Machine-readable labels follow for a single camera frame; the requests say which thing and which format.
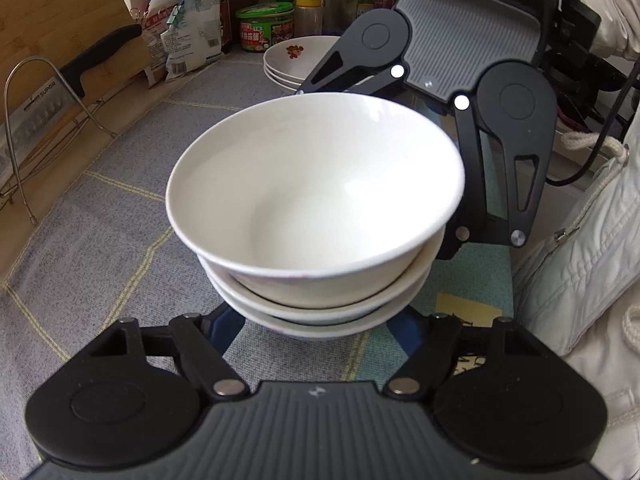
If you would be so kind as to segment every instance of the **cutting board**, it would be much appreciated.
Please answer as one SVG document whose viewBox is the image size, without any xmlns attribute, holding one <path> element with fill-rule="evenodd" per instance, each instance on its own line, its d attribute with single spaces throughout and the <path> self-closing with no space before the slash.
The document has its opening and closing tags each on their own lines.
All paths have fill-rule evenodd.
<svg viewBox="0 0 640 480">
<path fill-rule="evenodd" d="M 29 56 L 44 56 L 57 67 L 71 61 L 116 28 L 133 20 L 123 0 L 0 0 L 0 83 L 13 67 Z M 88 104 L 125 82 L 150 63 L 142 38 L 129 41 L 111 59 L 82 76 Z M 53 75 L 41 62 L 28 63 L 10 86 L 9 111 L 13 111 Z M 78 115 L 76 105 L 40 143 Z M 0 112 L 4 107 L 0 100 Z"/>
</svg>

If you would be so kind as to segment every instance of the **black knife handle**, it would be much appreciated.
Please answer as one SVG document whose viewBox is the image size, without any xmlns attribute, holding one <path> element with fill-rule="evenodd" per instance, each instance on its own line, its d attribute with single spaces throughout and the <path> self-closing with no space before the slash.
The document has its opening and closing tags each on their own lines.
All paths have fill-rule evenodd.
<svg viewBox="0 0 640 480">
<path fill-rule="evenodd" d="M 142 27 L 138 24 L 117 28 L 100 41 L 97 41 L 97 43 L 92 44 L 80 56 L 63 66 L 60 72 L 74 92 L 78 94 L 78 97 L 82 98 L 84 97 L 84 89 L 82 88 L 80 76 L 86 70 L 107 61 L 127 41 L 137 38 L 140 34 L 142 34 Z"/>
</svg>

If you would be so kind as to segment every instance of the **barcode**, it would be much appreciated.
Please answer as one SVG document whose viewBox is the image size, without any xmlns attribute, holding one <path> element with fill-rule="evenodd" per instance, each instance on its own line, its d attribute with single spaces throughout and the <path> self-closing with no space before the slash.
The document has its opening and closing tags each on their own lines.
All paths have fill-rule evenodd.
<svg viewBox="0 0 640 480">
<path fill-rule="evenodd" d="M 171 72 L 174 74 L 184 74 L 187 72 L 187 62 L 183 61 L 182 63 L 171 63 Z"/>
</svg>

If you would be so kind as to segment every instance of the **knife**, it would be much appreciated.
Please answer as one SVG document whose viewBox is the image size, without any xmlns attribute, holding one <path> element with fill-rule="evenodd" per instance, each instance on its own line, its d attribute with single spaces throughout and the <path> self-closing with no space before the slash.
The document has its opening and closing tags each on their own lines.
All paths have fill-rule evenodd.
<svg viewBox="0 0 640 480">
<path fill-rule="evenodd" d="M 83 98 L 85 92 L 82 88 L 82 74 L 107 61 L 124 44 L 139 37 L 141 33 L 142 27 L 139 24 L 118 28 L 63 66 L 60 72 L 78 97 Z M 75 99 L 55 75 L 11 114 L 11 131 L 18 165 L 75 104 Z M 0 124 L 0 185 L 5 183 L 12 173 L 6 131 L 4 124 Z"/>
</svg>

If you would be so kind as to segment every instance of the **stack of bowls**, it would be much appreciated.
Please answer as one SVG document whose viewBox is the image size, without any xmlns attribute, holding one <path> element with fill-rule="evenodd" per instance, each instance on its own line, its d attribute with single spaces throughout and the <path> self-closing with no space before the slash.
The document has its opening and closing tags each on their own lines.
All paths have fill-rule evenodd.
<svg viewBox="0 0 640 480">
<path fill-rule="evenodd" d="M 231 307 L 279 333 L 331 339 L 415 297 L 463 187 L 458 150 L 427 118 L 320 93 L 207 130 L 174 167 L 166 208 Z"/>
<path fill-rule="evenodd" d="M 277 43 L 264 53 L 264 73 L 295 92 L 336 41 L 338 36 L 306 36 Z"/>
</svg>

